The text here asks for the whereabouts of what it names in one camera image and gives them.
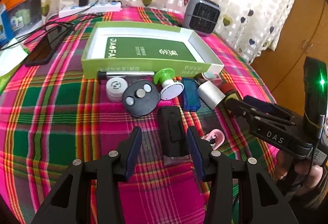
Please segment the person right hand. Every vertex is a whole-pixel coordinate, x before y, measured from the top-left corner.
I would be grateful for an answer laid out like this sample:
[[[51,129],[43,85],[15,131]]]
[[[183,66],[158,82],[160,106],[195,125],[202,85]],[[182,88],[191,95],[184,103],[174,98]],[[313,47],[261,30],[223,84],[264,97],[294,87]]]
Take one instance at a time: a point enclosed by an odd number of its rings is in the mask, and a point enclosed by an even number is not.
[[[276,179],[283,179],[290,169],[290,165],[287,163],[287,159],[290,156],[283,151],[279,150],[276,155],[276,165],[274,175]],[[310,168],[311,162],[307,159],[299,161],[295,166],[295,172],[305,181],[301,187],[295,192],[296,196],[301,196],[314,190],[315,187],[319,184],[320,180],[323,177],[323,167],[318,165],[312,165]]]

